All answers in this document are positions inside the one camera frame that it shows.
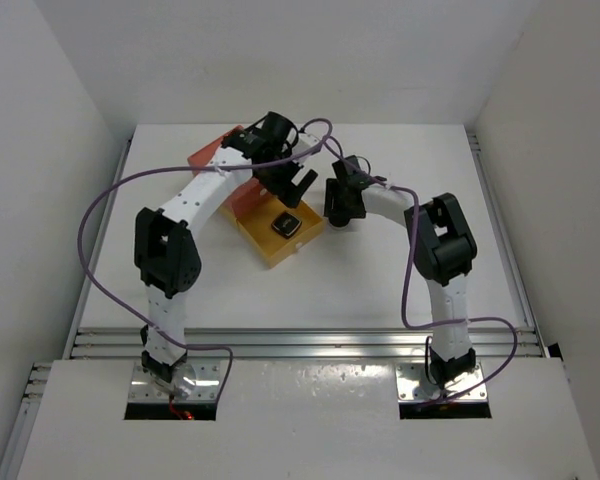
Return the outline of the black square compact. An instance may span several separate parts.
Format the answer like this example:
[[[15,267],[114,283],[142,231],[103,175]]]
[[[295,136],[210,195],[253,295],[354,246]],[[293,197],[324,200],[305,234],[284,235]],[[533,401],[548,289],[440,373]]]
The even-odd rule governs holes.
[[[288,211],[282,212],[271,223],[271,229],[285,239],[293,237],[301,226],[302,220]]]

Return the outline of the yellow drawer box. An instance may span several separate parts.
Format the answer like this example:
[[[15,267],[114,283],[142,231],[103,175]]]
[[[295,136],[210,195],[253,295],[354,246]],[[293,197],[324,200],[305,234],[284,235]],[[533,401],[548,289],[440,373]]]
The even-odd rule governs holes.
[[[234,211],[222,206],[220,213],[234,226],[253,247],[268,268],[299,251],[322,234],[324,218],[307,203],[301,202],[295,209],[286,207],[275,197],[266,197],[248,207]],[[275,230],[275,223],[282,215],[290,215],[299,221],[290,237]]]

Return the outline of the black round compact jar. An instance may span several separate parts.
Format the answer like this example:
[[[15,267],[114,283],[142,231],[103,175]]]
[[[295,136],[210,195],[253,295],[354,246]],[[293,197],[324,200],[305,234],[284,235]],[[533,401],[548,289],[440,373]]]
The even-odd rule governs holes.
[[[336,231],[344,231],[347,229],[348,224],[340,225],[340,224],[329,223],[329,226]]]

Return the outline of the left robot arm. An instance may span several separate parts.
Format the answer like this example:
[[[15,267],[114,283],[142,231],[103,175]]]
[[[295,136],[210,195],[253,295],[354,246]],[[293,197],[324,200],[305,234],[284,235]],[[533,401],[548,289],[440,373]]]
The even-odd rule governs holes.
[[[186,299],[202,272],[196,238],[216,210],[240,187],[257,179],[285,206],[297,207],[317,174],[293,181],[320,149],[286,117],[269,112],[256,125],[221,138],[193,179],[156,210],[135,220],[134,264],[146,286],[148,321],[141,362],[160,383],[172,386],[186,356]]]

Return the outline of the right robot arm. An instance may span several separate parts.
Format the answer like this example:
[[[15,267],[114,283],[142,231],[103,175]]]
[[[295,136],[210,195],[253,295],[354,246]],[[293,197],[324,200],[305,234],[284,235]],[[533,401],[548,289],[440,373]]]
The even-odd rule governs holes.
[[[330,224],[344,227],[374,214],[407,230],[405,276],[416,270],[426,281],[431,306],[425,377],[444,388],[476,366],[466,291],[477,244],[459,201],[444,193],[421,204],[415,193],[363,172],[353,156],[335,161],[332,168],[335,176],[326,181],[324,206]]]

